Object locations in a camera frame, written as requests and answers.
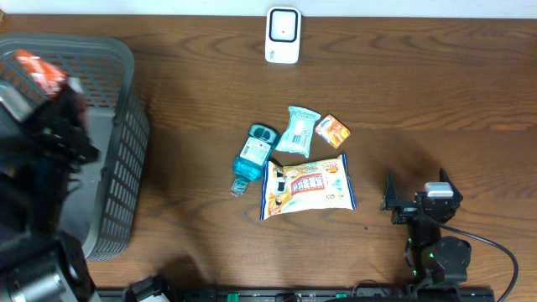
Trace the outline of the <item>yellow snack bag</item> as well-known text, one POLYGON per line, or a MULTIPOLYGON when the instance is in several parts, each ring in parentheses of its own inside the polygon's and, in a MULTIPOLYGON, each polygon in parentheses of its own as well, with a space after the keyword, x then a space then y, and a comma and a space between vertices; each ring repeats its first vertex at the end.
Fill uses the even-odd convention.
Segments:
POLYGON ((262 220, 297 211, 356 208, 346 154, 294 166, 279 166, 272 161, 265 165, 262 220))

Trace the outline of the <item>mint green wipes pack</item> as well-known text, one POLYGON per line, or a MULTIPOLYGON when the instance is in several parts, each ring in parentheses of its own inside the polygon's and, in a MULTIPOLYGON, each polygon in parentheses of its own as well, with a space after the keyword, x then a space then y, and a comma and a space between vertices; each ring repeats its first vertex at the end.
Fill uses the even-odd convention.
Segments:
POLYGON ((311 139, 315 123, 321 118, 317 112, 304 107, 289 107, 289 122, 276 150, 291 154, 310 156, 311 139))

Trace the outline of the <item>small orange carton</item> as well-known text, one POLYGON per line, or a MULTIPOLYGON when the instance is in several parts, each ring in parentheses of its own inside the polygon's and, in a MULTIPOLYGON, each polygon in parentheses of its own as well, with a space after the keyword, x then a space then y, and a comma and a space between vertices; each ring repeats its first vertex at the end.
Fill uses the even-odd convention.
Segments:
POLYGON ((351 131, 331 114, 317 124, 315 132, 333 148, 339 148, 351 134, 351 131))

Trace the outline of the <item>white barcode scanner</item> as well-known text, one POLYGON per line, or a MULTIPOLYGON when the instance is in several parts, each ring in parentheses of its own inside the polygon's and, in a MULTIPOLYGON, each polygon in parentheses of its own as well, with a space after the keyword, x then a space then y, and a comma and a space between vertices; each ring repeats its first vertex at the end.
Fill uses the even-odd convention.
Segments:
POLYGON ((300 55, 302 14, 297 8, 272 7, 267 12, 265 59, 274 64, 296 64, 300 55))

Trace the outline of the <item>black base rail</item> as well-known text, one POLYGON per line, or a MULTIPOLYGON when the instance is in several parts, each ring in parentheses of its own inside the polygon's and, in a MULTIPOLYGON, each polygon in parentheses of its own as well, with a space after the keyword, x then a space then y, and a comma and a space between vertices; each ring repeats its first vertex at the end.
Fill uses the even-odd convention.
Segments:
POLYGON ((415 297, 401 289, 366 285, 358 289, 100 289, 102 301, 322 302, 322 301, 469 301, 493 302, 488 289, 433 289, 415 297))

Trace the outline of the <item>grey plastic basket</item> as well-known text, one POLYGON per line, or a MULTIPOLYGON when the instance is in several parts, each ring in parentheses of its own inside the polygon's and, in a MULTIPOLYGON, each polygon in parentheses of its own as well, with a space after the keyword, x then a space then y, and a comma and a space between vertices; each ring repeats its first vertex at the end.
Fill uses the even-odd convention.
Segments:
POLYGON ((133 87, 134 58, 122 42, 65 34, 4 34, 1 78, 29 103, 45 94, 17 62, 24 49, 80 80, 86 101, 86 126, 99 159, 82 166, 65 201, 60 229, 79 239, 86 260, 106 261, 128 246, 149 120, 133 87))

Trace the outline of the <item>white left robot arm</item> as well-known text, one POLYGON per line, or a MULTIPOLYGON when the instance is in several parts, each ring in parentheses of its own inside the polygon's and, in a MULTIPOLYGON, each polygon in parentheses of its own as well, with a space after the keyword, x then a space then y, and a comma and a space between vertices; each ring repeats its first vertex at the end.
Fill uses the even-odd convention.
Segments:
POLYGON ((148 135, 131 102, 82 109, 66 87, 33 106, 2 83, 2 300, 174 299, 161 276, 99 290, 87 267, 128 243, 148 135))

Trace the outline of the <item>teal mouthwash bottle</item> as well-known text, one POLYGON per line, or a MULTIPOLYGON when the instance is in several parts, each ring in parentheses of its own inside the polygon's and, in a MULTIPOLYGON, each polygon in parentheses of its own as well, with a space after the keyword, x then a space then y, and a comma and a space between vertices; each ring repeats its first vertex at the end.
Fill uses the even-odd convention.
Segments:
POLYGON ((241 196, 252 182, 261 179, 265 164, 279 142, 279 133, 263 124, 253 124, 239 155, 234 159, 232 171, 235 180, 231 193, 241 196))

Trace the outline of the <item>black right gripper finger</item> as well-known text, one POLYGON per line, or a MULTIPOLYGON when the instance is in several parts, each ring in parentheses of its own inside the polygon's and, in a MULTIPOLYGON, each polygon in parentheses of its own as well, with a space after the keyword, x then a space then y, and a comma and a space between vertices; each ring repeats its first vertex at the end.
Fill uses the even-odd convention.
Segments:
POLYGON ((444 169, 440 169, 439 176, 440 176, 440 182, 446 182, 446 183, 448 183, 450 185, 451 190, 453 192, 452 198, 454 200, 463 200, 463 195, 460 193, 460 191, 452 183, 452 181, 450 180, 448 174, 446 173, 446 171, 444 169))
POLYGON ((388 178, 386 182, 386 187, 383 193, 383 198, 381 201, 380 210, 381 211, 392 211, 397 205, 398 198, 395 189, 394 176, 391 173, 388 173, 388 178))

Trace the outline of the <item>red chocolate bar wrapper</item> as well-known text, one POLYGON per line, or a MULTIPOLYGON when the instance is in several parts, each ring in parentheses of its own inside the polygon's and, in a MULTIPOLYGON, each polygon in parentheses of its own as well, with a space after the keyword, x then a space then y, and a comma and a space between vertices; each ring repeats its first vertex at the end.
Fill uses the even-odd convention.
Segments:
POLYGON ((15 57, 48 99, 56 98, 67 87, 68 74, 40 56, 17 49, 15 57))

